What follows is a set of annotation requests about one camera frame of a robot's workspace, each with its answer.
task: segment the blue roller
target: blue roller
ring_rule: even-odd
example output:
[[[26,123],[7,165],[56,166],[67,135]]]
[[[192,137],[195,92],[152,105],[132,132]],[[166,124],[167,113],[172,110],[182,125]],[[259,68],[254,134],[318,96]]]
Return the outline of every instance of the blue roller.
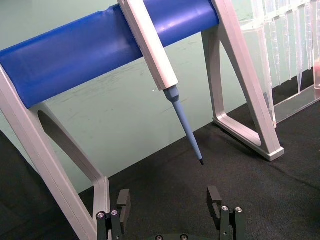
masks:
[[[210,0],[145,0],[163,46],[219,24]],[[142,57],[118,5],[0,51],[27,108]]]

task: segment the black fabric surface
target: black fabric surface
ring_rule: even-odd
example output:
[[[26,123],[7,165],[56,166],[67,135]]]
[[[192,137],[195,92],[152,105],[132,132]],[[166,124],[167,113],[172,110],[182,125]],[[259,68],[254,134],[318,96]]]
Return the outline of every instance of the black fabric surface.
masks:
[[[253,127],[245,105],[230,116]],[[224,204],[243,208],[248,240],[320,239],[320,103],[276,131],[285,154],[273,162],[209,124],[195,132],[204,166],[183,138],[112,176],[112,206],[121,189],[130,189],[125,239],[177,233],[219,239],[206,205],[210,185]],[[0,151],[0,239],[77,239],[42,180],[3,134]],[[92,188],[80,196],[92,212]]]

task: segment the white metal stand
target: white metal stand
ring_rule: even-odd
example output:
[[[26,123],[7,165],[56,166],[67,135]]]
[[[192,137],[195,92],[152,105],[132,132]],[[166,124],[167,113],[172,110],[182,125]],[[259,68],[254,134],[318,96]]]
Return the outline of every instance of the white metal stand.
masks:
[[[284,154],[284,149],[280,146],[236,11],[231,0],[211,1],[220,24],[202,32],[202,41],[213,121],[264,158],[273,161]],[[257,132],[235,121],[225,112],[220,71],[220,42],[240,82]]]
[[[43,104],[26,109],[0,65],[0,109],[81,240],[97,239],[96,214],[110,211],[109,181],[94,167],[53,113]],[[92,181],[93,217],[77,194],[55,154],[51,137]]]

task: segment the blue pipette tip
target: blue pipette tip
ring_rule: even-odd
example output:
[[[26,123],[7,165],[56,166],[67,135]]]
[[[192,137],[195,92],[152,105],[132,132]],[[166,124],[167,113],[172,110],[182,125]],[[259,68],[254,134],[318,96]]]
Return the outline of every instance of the blue pipette tip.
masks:
[[[191,145],[195,151],[197,158],[199,159],[201,165],[204,165],[204,161],[203,161],[198,143],[197,143],[196,138],[194,136],[194,133],[192,132],[192,129],[189,125],[189,122],[187,120],[185,112],[182,108],[181,102],[179,101],[179,91],[178,91],[177,86],[174,85],[172,87],[169,87],[169,88],[165,89],[163,92],[164,92],[166,98],[173,104],[175,112],[181,122],[181,125],[185,131],[187,138],[189,139],[189,142],[191,143]]]

